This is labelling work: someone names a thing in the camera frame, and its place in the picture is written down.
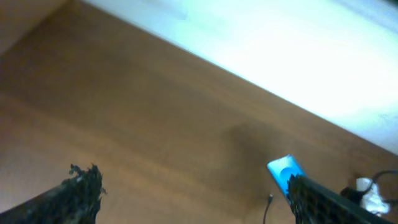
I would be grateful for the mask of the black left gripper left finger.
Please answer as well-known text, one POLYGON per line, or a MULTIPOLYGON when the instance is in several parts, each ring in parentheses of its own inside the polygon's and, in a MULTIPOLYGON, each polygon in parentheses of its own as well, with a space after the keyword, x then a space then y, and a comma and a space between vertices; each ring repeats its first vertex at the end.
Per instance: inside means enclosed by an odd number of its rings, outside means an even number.
POLYGON ((101 208, 103 175, 98 166, 72 164, 72 178, 22 204, 1 212, 1 223, 92 224, 101 208))

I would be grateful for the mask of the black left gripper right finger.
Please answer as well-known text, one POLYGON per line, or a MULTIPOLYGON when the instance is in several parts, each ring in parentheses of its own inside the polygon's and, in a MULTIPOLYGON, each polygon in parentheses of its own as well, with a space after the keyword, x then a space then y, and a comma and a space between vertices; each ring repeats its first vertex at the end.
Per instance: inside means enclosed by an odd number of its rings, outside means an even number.
POLYGON ((287 181, 287 200, 296 223, 319 224, 390 224, 360 207, 360 201, 371 191, 380 176, 376 174, 364 190, 344 188, 332 192, 304 175, 291 175, 287 181))

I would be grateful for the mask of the blue smartphone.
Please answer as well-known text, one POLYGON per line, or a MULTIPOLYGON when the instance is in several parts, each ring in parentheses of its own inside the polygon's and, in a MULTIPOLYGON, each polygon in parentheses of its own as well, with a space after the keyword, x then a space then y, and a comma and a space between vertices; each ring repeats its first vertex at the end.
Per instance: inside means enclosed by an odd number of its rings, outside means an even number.
POLYGON ((301 165, 291 154, 267 163, 267 169, 280 188, 283 196, 287 198, 289 192, 289 180, 292 176, 306 176, 301 165))

